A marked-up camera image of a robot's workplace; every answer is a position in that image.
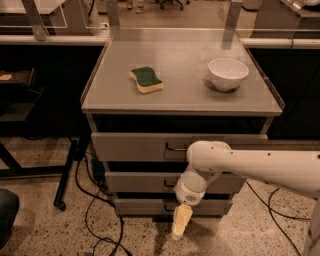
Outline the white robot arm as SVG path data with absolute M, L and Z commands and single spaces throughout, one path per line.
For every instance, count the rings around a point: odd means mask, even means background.
M 174 192 L 179 205 L 174 210 L 172 238 L 182 238 L 209 185 L 229 171 L 312 198 L 311 216 L 303 256 L 320 256 L 320 152 L 236 150 L 220 141 L 197 141 L 186 150 L 187 168 Z

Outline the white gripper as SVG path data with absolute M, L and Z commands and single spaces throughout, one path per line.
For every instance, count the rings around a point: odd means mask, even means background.
M 201 202 L 213 178 L 212 173 L 197 171 L 191 165 L 181 174 L 174 187 L 176 198 L 181 203 L 173 214 L 171 236 L 174 240 L 182 238 L 193 214 L 190 206 Z

